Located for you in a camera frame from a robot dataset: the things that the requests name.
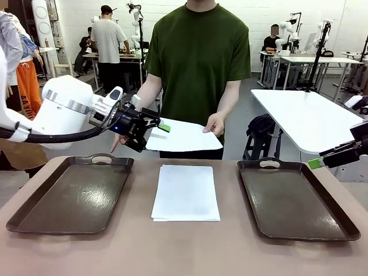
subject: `neck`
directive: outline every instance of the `neck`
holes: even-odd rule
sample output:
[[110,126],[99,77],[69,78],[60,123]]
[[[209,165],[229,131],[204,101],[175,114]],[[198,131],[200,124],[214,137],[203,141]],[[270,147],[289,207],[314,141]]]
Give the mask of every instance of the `neck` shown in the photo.
[[207,12],[216,7],[214,0],[188,0],[186,7],[197,13]]

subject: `tray handle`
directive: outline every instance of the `tray handle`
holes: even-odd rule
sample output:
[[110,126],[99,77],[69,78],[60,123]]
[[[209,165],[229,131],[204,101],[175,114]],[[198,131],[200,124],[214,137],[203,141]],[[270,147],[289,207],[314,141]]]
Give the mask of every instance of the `tray handle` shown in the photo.
[[[100,161],[95,161],[94,159],[99,158],[99,157],[103,157],[104,159],[110,159],[109,162],[106,162],[105,160],[100,160]],[[88,163],[92,163],[92,164],[113,164],[113,163],[117,163],[118,159],[112,155],[109,154],[94,154],[88,157],[80,157],[80,160],[88,162]]]
[[[264,162],[269,162],[269,161],[271,161],[272,163],[267,164],[267,165],[262,164]],[[260,168],[266,168],[266,169],[283,168],[286,165],[284,161],[281,161],[274,157],[265,157],[265,158],[257,160],[257,162]]]

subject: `white paper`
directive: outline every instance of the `white paper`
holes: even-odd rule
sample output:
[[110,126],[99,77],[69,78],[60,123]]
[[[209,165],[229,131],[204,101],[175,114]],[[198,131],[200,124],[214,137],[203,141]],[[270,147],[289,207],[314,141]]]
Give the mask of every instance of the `white paper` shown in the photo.
[[165,118],[162,120],[171,127],[171,131],[167,133],[154,128],[146,146],[151,151],[187,152],[223,148],[212,132],[203,133],[204,126]]
[[154,221],[220,221],[212,167],[163,166]]

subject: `hair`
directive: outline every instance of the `hair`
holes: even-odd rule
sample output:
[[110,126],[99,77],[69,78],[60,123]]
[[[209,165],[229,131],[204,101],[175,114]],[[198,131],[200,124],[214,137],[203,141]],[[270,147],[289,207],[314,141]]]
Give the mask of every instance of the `hair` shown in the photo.
[[110,6],[108,6],[108,5],[103,5],[103,6],[101,7],[101,14],[102,14],[103,16],[108,16],[110,13],[113,13],[113,10],[112,10],[112,8],[111,8]]

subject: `person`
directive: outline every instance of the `person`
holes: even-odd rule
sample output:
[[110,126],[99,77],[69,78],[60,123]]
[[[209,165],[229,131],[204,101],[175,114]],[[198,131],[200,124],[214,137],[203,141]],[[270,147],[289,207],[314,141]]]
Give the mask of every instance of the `person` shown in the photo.
[[276,40],[280,39],[277,35],[279,32],[279,25],[274,24],[271,26],[271,35],[267,36],[263,42],[263,51],[276,52]]
[[96,52],[95,49],[91,48],[91,42],[92,42],[91,33],[92,33],[92,27],[89,27],[88,36],[83,37],[79,43],[81,50],[78,56],[76,57],[75,63],[74,63],[74,71],[78,73],[79,75],[87,74],[93,65],[92,59],[83,57],[84,55],[87,55],[88,53]]
[[[241,80],[250,77],[248,28],[214,0],[188,0],[156,23],[145,69],[139,107],[149,107],[163,88],[163,118],[205,126],[204,132],[224,144],[224,121],[239,99]],[[126,140],[116,136],[111,151]],[[160,157],[222,159],[223,152],[160,152]]]
[[[14,26],[18,34],[22,37],[25,36],[27,39],[30,40],[30,36],[27,34],[26,30],[21,25],[19,19],[14,14],[8,13],[11,16],[11,21],[13,22]],[[37,46],[33,44],[33,56],[39,61],[41,66],[43,66],[43,61],[40,54],[37,51]],[[41,97],[40,97],[40,86],[39,81],[37,79],[37,72],[35,68],[35,64],[33,63],[32,54],[24,55],[19,66],[17,67],[17,81],[18,81],[18,88],[21,95],[21,102],[23,105],[23,109],[28,116],[28,119],[33,120],[37,113],[41,108]]]
[[[17,85],[16,69],[22,59],[22,44],[12,22],[12,17],[5,13],[6,6],[0,6],[0,47],[7,61],[7,83],[9,93],[6,99],[8,108],[23,112]],[[33,177],[47,162],[46,154],[40,145],[15,143],[0,139],[0,169],[15,168],[25,170]]]
[[120,70],[119,43],[123,42],[126,53],[130,54],[127,37],[121,27],[112,21],[113,10],[105,5],[101,7],[101,20],[92,26],[91,46],[98,50],[98,73],[105,93],[110,93],[116,86],[124,87]]

